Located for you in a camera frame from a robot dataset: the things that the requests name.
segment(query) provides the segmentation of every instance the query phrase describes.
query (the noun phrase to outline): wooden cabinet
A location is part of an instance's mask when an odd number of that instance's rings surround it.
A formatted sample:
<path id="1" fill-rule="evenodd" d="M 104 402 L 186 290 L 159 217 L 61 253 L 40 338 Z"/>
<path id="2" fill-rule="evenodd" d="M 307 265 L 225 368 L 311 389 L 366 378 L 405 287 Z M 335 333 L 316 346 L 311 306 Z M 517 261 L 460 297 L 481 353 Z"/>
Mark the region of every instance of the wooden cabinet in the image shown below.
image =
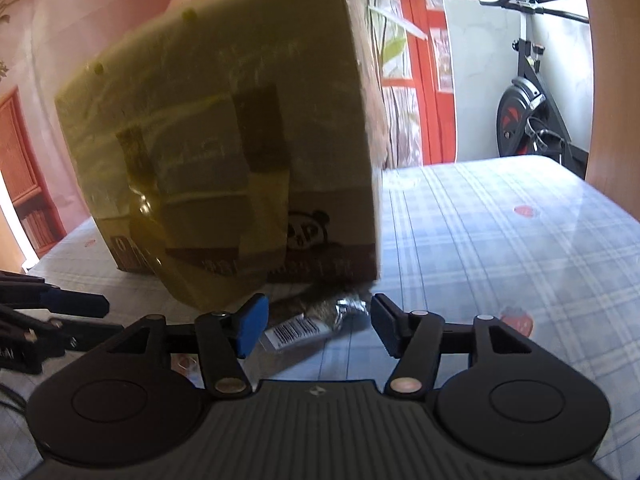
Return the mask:
<path id="1" fill-rule="evenodd" d="M 640 220 L 640 0 L 587 0 L 593 130 L 587 182 Z"/>
<path id="2" fill-rule="evenodd" d="M 27 238 L 44 256 L 66 233 L 33 156 L 17 89 L 0 98 L 0 172 Z"/>

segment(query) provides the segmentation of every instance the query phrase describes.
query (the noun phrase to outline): panda logo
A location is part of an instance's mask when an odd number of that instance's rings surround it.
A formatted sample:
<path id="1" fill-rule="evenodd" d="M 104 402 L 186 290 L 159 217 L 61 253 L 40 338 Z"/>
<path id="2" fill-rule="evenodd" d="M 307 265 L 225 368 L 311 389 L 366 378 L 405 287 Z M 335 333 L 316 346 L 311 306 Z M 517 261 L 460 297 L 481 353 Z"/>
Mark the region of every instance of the panda logo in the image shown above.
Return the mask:
<path id="1" fill-rule="evenodd" d="M 287 249 L 305 251 L 312 247 L 327 245 L 326 226 L 328 223 L 329 215 L 324 211 L 313 211 L 311 214 L 290 211 Z"/>

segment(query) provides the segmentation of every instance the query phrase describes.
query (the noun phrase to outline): exercise bike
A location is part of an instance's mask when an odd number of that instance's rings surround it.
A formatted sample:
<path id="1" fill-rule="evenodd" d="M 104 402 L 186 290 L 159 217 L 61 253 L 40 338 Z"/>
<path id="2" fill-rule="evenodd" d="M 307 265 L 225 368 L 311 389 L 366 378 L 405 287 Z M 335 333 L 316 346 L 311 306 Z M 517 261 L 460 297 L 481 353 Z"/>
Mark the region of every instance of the exercise bike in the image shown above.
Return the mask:
<path id="1" fill-rule="evenodd" d="M 480 0 L 480 4 L 521 13 L 520 38 L 512 44 L 518 53 L 518 76 L 511 80 L 498 104 L 496 133 L 500 156 L 548 156 L 584 179 L 588 154 L 572 145 L 558 105 L 540 75 L 545 47 L 527 39 L 527 15 L 552 14 L 581 23 L 589 23 L 589 19 L 547 9 L 538 0 Z"/>

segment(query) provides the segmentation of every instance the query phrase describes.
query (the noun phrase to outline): barcode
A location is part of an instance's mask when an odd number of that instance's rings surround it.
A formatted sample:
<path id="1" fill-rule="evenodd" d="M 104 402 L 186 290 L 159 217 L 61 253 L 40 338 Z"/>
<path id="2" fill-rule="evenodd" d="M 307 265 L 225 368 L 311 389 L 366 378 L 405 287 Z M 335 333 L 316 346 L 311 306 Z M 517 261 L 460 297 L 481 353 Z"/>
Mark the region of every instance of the barcode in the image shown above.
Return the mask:
<path id="1" fill-rule="evenodd" d="M 313 321 L 303 318 L 293 318 L 274 327 L 273 333 L 281 344 L 289 344 L 301 337 L 310 337 L 320 333 L 320 329 Z"/>
<path id="2" fill-rule="evenodd" d="M 301 340 L 316 338 L 331 332 L 331 329 L 323 322 L 312 320 L 303 314 L 289 319 L 279 325 L 270 328 L 265 335 L 274 349 L 280 350 Z"/>

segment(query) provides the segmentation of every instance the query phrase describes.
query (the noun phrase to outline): plaid tablecloth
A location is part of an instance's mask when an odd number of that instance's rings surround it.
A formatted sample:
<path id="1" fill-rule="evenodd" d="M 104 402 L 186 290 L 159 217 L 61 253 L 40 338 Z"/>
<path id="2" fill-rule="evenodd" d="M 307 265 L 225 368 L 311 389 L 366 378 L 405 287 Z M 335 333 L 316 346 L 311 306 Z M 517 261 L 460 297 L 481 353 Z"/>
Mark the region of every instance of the plaid tablecloth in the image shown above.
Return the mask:
<path id="1" fill-rule="evenodd" d="M 531 338 L 594 380 L 612 407 L 596 456 L 614 478 L 640 474 L 640 224 L 556 163 L 536 156 L 391 171 L 384 177 L 384 292 L 405 310 L 424 308 L 449 322 L 477 314 L 533 323 Z M 129 324 L 152 312 L 169 322 L 198 313 L 151 276 L 116 269 L 92 220 L 33 270 L 63 288 L 104 294 L 108 319 Z M 267 292 L 280 297 L 288 286 Z M 0 381 L 26 395 L 70 359 L 30 378 Z M 252 379 L 352 380 L 384 384 L 396 361 L 368 320 L 350 320 L 324 343 L 273 356 L 258 348 L 245 363 Z M 442 384 L 466 366 L 444 356 Z M 0 410 L 0 479 L 38 461 L 23 421 Z"/>

